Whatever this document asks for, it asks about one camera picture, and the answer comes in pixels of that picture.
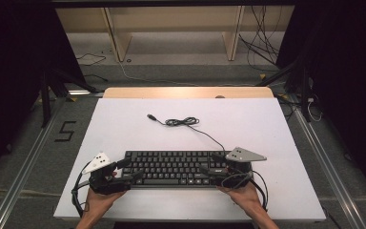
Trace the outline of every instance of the floor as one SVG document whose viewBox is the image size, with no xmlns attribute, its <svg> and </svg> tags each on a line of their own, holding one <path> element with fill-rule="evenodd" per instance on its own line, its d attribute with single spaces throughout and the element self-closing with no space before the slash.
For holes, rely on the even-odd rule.
<svg viewBox="0 0 366 229">
<path fill-rule="evenodd" d="M 277 49 L 283 34 L 268 34 Z M 146 86 L 151 83 L 159 86 L 181 83 L 200 86 L 252 85 L 259 82 L 264 74 L 271 75 L 276 70 L 264 58 L 253 52 L 248 53 L 243 42 L 238 44 L 235 61 L 228 61 L 219 32 L 135 33 L 122 65 L 115 61 L 109 37 L 105 33 L 73 33 L 68 36 L 87 81 L 98 87 L 114 84 Z M 242 36 L 251 41 L 254 33 L 244 32 Z M 225 73 L 246 73 L 246 76 L 240 80 L 222 79 Z M 271 85 L 275 94 L 285 94 L 282 89 L 284 82 L 285 78 L 282 78 Z M 69 88 L 79 90 L 73 85 Z M 297 100 L 296 94 L 285 96 L 292 101 Z M 28 121 L 12 142 L 11 153 L 2 156 L 0 207 L 19 180 L 23 182 L 19 193 L 15 194 L 18 198 L 12 200 L 11 207 L 7 209 L 9 214 L 4 219 L 5 228 L 75 226 L 74 221 L 54 219 L 52 215 L 98 96 L 74 95 L 72 98 L 74 101 L 52 98 L 53 112 L 57 115 L 47 135 L 41 128 L 41 103 L 36 101 Z M 320 223 L 281 221 L 278 225 L 281 228 L 338 228 L 339 224 L 340 228 L 366 228 L 366 180 L 354 163 L 347 159 L 341 139 L 330 121 L 323 116 L 320 121 L 305 123 L 299 110 L 289 103 L 283 103 L 282 109 L 319 201 L 330 215 Z M 319 109 L 313 107 L 311 113 L 316 120 L 319 119 Z M 64 122 L 70 120 L 77 120 L 72 126 L 75 132 L 72 142 L 55 141 L 63 137 L 59 132 Z M 44 144 L 36 145 L 36 140 L 42 140 Z M 19 179 L 19 171 L 23 171 L 25 161 L 30 161 L 31 167 L 24 179 Z M 112 226 L 112 221 L 102 220 L 96 228 Z"/>
</svg>

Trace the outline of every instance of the keyboard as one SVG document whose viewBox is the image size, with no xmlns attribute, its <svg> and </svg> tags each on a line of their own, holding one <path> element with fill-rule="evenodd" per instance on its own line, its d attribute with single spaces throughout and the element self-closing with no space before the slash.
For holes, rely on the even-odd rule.
<svg viewBox="0 0 366 229">
<path fill-rule="evenodd" d="M 223 151 L 127 151 L 125 158 L 132 163 L 126 166 L 122 177 L 143 171 L 143 177 L 132 188 L 215 188 L 212 180 L 200 173 L 198 164 L 210 169 L 224 169 L 225 162 L 216 162 L 212 153 L 221 156 Z"/>
</svg>

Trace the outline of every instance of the black cable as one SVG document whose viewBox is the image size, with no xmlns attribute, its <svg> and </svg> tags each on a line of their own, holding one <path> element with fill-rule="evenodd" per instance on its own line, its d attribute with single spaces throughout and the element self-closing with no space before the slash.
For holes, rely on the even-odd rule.
<svg viewBox="0 0 366 229">
<path fill-rule="evenodd" d="M 97 78 L 102 79 L 103 81 L 109 82 L 109 79 L 104 78 L 104 77 L 102 77 L 102 76 L 99 76 L 99 75 L 97 75 L 97 74 L 85 74 L 84 76 L 85 76 L 85 77 L 97 77 Z"/>
<path fill-rule="evenodd" d="M 89 165 L 89 163 L 87 163 L 82 171 L 85 170 L 85 168 Z M 83 209 L 81 207 L 81 204 L 79 203 L 79 199 L 78 199 L 78 189 L 80 189 L 81 187 L 88 185 L 89 183 L 86 183 L 82 186 L 80 186 L 79 181 L 82 177 L 82 171 L 79 173 L 78 178 L 76 179 L 75 185 L 73 186 L 73 189 L 71 190 L 71 194 L 72 194 L 72 204 L 75 206 L 76 211 L 78 211 L 79 217 L 82 218 L 83 215 Z"/>
<path fill-rule="evenodd" d="M 244 176 L 243 177 L 243 179 L 241 180 L 241 181 L 239 181 L 236 185 L 235 185 L 235 187 L 233 187 L 233 188 L 230 188 L 230 190 L 228 191 L 228 192 L 230 192 L 231 190 L 233 190 L 233 189 L 237 189 L 237 188 L 239 188 L 240 187 L 240 185 L 243 183 L 243 182 L 245 182 L 246 180 L 249 180 L 250 182 L 251 182 L 251 184 L 259 191 L 259 193 L 261 194 L 261 196 L 262 196 L 262 207 L 263 207 L 263 209 L 267 212 L 267 203 L 268 203 L 268 201 L 269 201 L 269 192 L 268 192 L 268 190 L 267 190 L 267 185 L 266 185 L 266 182 L 264 181 L 264 178 L 261 176 L 261 174 L 260 173 L 258 173 L 258 172 L 256 172 L 256 171 L 252 171 L 253 173 L 255 173 L 255 174 L 257 174 L 260 178 L 261 178 L 261 180 L 263 181 L 263 184 L 264 184 L 264 188 L 265 188 L 265 190 L 266 190 L 266 194 L 264 193 L 264 191 L 260 188 L 260 186 L 251 178 L 251 176 L 249 175 L 249 174 L 246 174 L 246 173 L 243 173 L 243 172 L 241 172 L 241 171 L 239 171 L 239 170 L 237 170 L 237 169 L 235 169 L 235 168 L 231 168 L 231 169 L 234 169 L 236 172 L 238 172 L 238 174 L 234 174 L 234 175 L 231 175 L 231 176 L 229 176 L 229 177 L 226 177 L 225 179 L 223 179 L 222 181 L 221 181 L 221 187 L 223 187 L 223 188 L 228 188 L 228 187 L 225 187 L 224 186 L 224 183 L 227 181 L 227 180 L 229 180 L 229 179 L 231 179 L 231 178 L 234 178 L 234 177 L 242 177 L 242 176 Z"/>
<path fill-rule="evenodd" d="M 181 126 L 181 125 L 184 125 L 184 126 L 187 126 L 189 128 L 192 128 L 192 130 L 195 130 L 203 135 L 206 135 L 207 137 L 209 137 L 210 139 L 212 139 L 215 143 L 217 143 L 218 145 L 221 146 L 223 152 L 225 152 L 225 148 L 224 146 L 219 143 L 218 141 L 216 141 L 215 139 L 213 139 L 212 136 L 204 133 L 204 132 L 201 132 L 201 131 L 198 131 L 196 130 L 195 128 L 191 127 L 191 125 L 194 125 L 194 124 L 197 124 L 200 122 L 199 119 L 195 118 L 195 117 L 186 117 L 184 120 L 178 120 L 178 119 L 168 119 L 165 121 L 165 123 L 162 123 L 160 122 L 159 120 L 156 119 L 156 117 L 154 117 L 152 114 L 148 114 L 147 117 L 153 121 L 157 121 L 159 122 L 160 124 L 162 125 L 165 125 L 165 126 L 170 126 L 170 127 L 176 127 L 176 126 Z"/>
<path fill-rule="evenodd" d="M 87 55 L 92 55 L 94 57 L 100 57 L 101 59 L 99 59 L 99 60 L 97 60 L 97 61 L 95 61 L 95 62 L 93 62 L 93 63 L 91 63 L 89 65 L 81 64 L 82 66 L 92 66 L 92 65 L 97 64 L 97 63 L 99 63 L 99 62 L 101 62 L 101 61 L 103 61 L 103 60 L 106 59 L 106 56 L 104 56 L 104 55 L 95 55 L 95 54 L 91 54 L 91 53 L 86 53 L 86 54 L 84 54 L 84 55 L 82 55 L 80 57 L 77 57 L 76 59 L 82 59 L 83 57 L 85 57 Z"/>
</svg>

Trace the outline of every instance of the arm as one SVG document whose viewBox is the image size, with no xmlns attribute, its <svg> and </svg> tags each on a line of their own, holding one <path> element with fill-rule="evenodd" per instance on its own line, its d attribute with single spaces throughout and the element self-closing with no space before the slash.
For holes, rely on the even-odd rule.
<svg viewBox="0 0 366 229">
<path fill-rule="evenodd" d="M 109 195 L 96 194 L 89 188 L 86 197 L 85 210 L 76 229 L 90 229 L 105 215 L 112 207 L 112 204 L 121 198 L 126 192 L 114 193 Z"/>
<path fill-rule="evenodd" d="M 221 192 L 228 194 L 262 229 L 276 229 L 277 225 L 272 221 L 267 212 L 261 206 L 255 187 L 249 182 L 239 189 L 227 189 L 217 187 Z"/>
</svg>

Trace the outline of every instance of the wire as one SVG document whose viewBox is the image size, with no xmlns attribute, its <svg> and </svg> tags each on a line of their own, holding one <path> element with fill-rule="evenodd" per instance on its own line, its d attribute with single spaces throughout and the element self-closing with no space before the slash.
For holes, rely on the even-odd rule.
<svg viewBox="0 0 366 229">
<path fill-rule="evenodd" d="M 319 101 L 319 97 L 316 94 L 314 94 L 314 97 L 316 97 L 316 100 Z M 320 115 L 312 114 L 310 109 L 312 103 L 313 101 L 308 103 L 308 113 L 313 121 L 320 121 L 322 119 L 323 112 L 321 112 Z"/>
<path fill-rule="evenodd" d="M 86 54 L 84 54 L 84 55 L 82 55 L 80 57 L 76 57 L 76 59 L 83 59 L 87 55 L 92 55 L 94 57 L 99 57 L 101 59 L 99 59 L 99 60 L 97 60 L 97 61 L 95 61 L 95 62 L 93 62 L 93 63 L 91 63 L 89 65 L 81 64 L 82 66 L 92 66 L 92 65 L 97 64 L 97 63 L 99 63 L 99 62 L 101 62 L 101 61 L 103 61 L 103 60 L 106 59 L 106 56 L 104 56 L 104 55 L 96 55 L 96 54 L 91 54 L 91 53 L 86 53 Z"/>
<path fill-rule="evenodd" d="M 256 15 L 256 12 L 254 11 L 254 7 L 251 7 L 252 9 L 252 12 L 254 14 L 254 19 L 256 20 L 257 22 L 257 31 L 256 31 L 256 35 L 254 36 L 254 39 L 252 40 L 252 42 L 247 42 L 245 41 L 245 39 L 243 39 L 243 37 L 241 36 L 241 34 L 239 35 L 239 38 L 241 39 L 242 42 L 244 42 L 244 44 L 246 45 L 246 47 L 248 48 L 248 54 L 247 54 L 247 60 L 248 60 L 248 64 L 256 69 L 256 70 L 260 70 L 256 67 L 254 67 L 251 63 L 250 63 L 250 60 L 249 60 L 249 54 L 250 54 L 250 51 L 254 52 L 254 55 L 257 54 L 259 55 L 260 57 L 262 57 L 263 59 L 265 59 L 266 61 L 268 61 L 269 63 L 275 65 L 275 62 L 274 62 L 274 59 L 272 57 L 272 55 L 275 56 L 275 58 L 278 57 L 278 49 L 276 49 L 271 43 L 270 43 L 270 38 L 272 37 L 272 35 L 276 32 L 277 30 L 277 27 L 278 27 L 278 24 L 279 24 L 279 21 L 281 19 L 281 13 L 282 13 L 282 6 L 280 8 L 280 14 L 278 16 L 278 20 L 274 26 L 274 30 L 273 32 L 267 36 L 266 35 L 266 32 L 265 32 L 265 16 L 266 16 L 266 12 L 267 12 L 267 7 L 266 6 L 263 6 L 262 9 L 260 10 L 259 12 L 259 15 L 257 16 Z M 254 44 L 254 41 L 256 40 L 256 38 L 259 38 L 259 42 L 262 42 L 264 43 L 264 46 L 266 48 L 262 48 L 262 47 L 259 47 L 257 45 Z M 264 52 L 266 52 L 270 58 L 266 57 L 265 55 L 261 54 L 259 51 L 257 51 L 256 49 L 259 49 L 259 50 L 262 50 Z"/>
<path fill-rule="evenodd" d="M 225 187 L 224 186 L 224 183 L 229 180 L 229 179 L 232 179 L 234 177 L 243 177 L 243 179 L 241 181 L 239 181 L 233 188 L 229 188 L 230 190 L 228 190 L 227 192 L 230 192 L 232 191 L 233 189 L 237 189 L 240 187 L 240 185 L 245 182 L 246 180 L 249 180 L 251 182 L 251 184 L 259 191 L 259 193 L 261 194 L 262 196 L 262 207 L 263 209 L 267 212 L 267 203 L 269 201 L 269 192 L 267 190 L 267 185 L 266 185 L 266 182 L 264 181 L 264 178 L 261 176 L 260 173 L 256 172 L 256 171 L 252 171 L 253 173 L 257 174 L 258 176 L 260 176 L 261 180 L 263 181 L 263 184 L 264 184 L 264 188 L 265 188 L 265 191 L 266 191 L 266 194 L 264 193 L 264 191 L 260 188 L 260 186 L 252 179 L 251 175 L 249 173 L 243 173 L 243 172 L 240 172 L 239 170 L 236 170 L 237 172 L 239 172 L 239 174 L 234 174 L 234 175 L 231 175 L 229 177 L 226 177 L 224 178 L 222 181 L 221 181 L 221 187 L 223 188 L 228 188 L 228 187 Z"/>
<path fill-rule="evenodd" d="M 76 179 L 76 182 L 75 182 L 75 185 L 73 186 L 73 189 L 71 190 L 71 194 L 72 194 L 72 204 L 75 206 L 76 208 L 76 211 L 78 211 L 78 214 L 79 214 L 79 217 L 82 218 L 82 215 L 83 215 L 83 209 L 81 207 L 82 204 L 79 203 L 79 199 L 78 199 L 78 189 L 86 186 L 89 184 L 88 181 L 85 181 L 81 184 L 79 184 L 79 180 L 81 179 L 82 177 L 82 171 L 85 170 L 85 168 L 89 165 L 89 163 L 87 163 L 83 169 L 81 170 L 81 172 L 79 173 L 79 176 L 78 178 Z"/>
<path fill-rule="evenodd" d="M 160 124 L 162 125 L 165 125 L 165 126 L 170 126 L 170 127 L 176 127 L 176 126 L 181 126 L 181 125 L 184 125 L 184 126 L 187 126 L 189 128 L 191 128 L 192 130 L 194 131 L 197 131 L 203 135 L 206 135 L 207 137 L 209 137 L 210 139 L 212 139 L 215 143 L 217 143 L 219 146 L 221 146 L 222 150 L 225 152 L 225 148 L 224 146 L 219 143 L 217 140 L 215 140 L 212 136 L 204 133 L 204 132 L 201 132 L 201 131 L 198 131 L 196 130 L 195 128 L 193 128 L 191 125 L 194 125 L 194 124 L 197 124 L 200 122 L 199 119 L 195 118 L 195 117 L 186 117 L 185 119 L 183 120 L 178 120 L 178 119 L 168 119 L 165 121 L 165 123 L 162 123 L 161 121 L 159 121 L 158 119 L 156 119 L 156 117 L 154 117 L 152 114 L 148 114 L 147 117 L 153 121 L 157 121 L 159 122 Z"/>
<path fill-rule="evenodd" d="M 322 119 L 323 113 L 320 113 L 319 118 L 314 118 L 314 116 L 311 113 L 311 109 L 310 109 L 312 103 L 313 102 L 308 103 L 308 113 L 310 114 L 311 119 L 313 119 L 314 121 L 320 121 Z"/>
<path fill-rule="evenodd" d="M 85 77 L 97 77 L 97 78 L 102 79 L 103 81 L 109 82 L 109 79 L 104 78 L 104 77 L 102 77 L 102 76 L 99 76 L 99 75 L 97 75 L 97 74 L 85 74 L 84 76 L 85 76 Z"/>
</svg>

